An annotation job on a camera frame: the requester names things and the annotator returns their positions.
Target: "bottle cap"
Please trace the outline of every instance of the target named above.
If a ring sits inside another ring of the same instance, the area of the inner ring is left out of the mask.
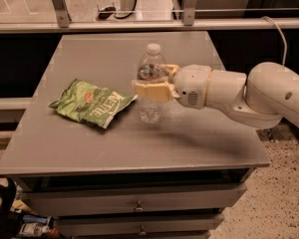
[[[160,53],[160,44],[148,44],[147,51],[151,55],[158,55]]]
[[[41,230],[41,231],[42,231],[43,234],[46,234],[46,233],[49,232],[49,230],[50,230],[50,229],[49,229],[48,226],[44,226],[44,227],[42,227],[42,230]]]

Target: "drawer knob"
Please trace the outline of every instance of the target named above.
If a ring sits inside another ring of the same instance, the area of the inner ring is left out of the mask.
[[[134,212],[144,212],[144,209],[141,207],[140,201],[138,201],[138,206],[134,208]]]
[[[140,236],[146,236],[147,235],[147,233],[144,231],[144,227],[143,226],[141,226],[141,231],[140,231],[139,235]]]

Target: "table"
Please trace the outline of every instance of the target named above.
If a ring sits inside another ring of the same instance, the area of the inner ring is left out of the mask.
[[[74,79],[132,95],[149,42],[170,64],[223,69],[203,31],[66,35],[2,157],[0,176],[65,235],[208,238],[251,172],[269,165],[254,128],[218,111],[169,102],[146,124],[133,103],[104,130],[48,107]]]

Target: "green chip bag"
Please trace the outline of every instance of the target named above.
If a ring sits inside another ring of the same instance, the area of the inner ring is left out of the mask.
[[[127,96],[108,88],[74,80],[61,97],[49,105],[59,115],[77,122],[92,122],[107,128],[114,115],[127,107],[137,96]]]

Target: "drawer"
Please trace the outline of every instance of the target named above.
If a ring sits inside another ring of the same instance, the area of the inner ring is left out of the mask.
[[[151,233],[145,236],[128,234],[128,235],[95,235],[95,236],[76,236],[75,239],[208,239],[209,231],[193,231],[193,232],[173,232],[173,233]]]
[[[166,215],[143,217],[74,218],[56,220],[57,229],[66,236],[134,235],[179,233],[216,229],[222,214]]]
[[[43,216],[72,216],[224,208],[245,191],[244,184],[213,184],[25,193],[22,200]]]

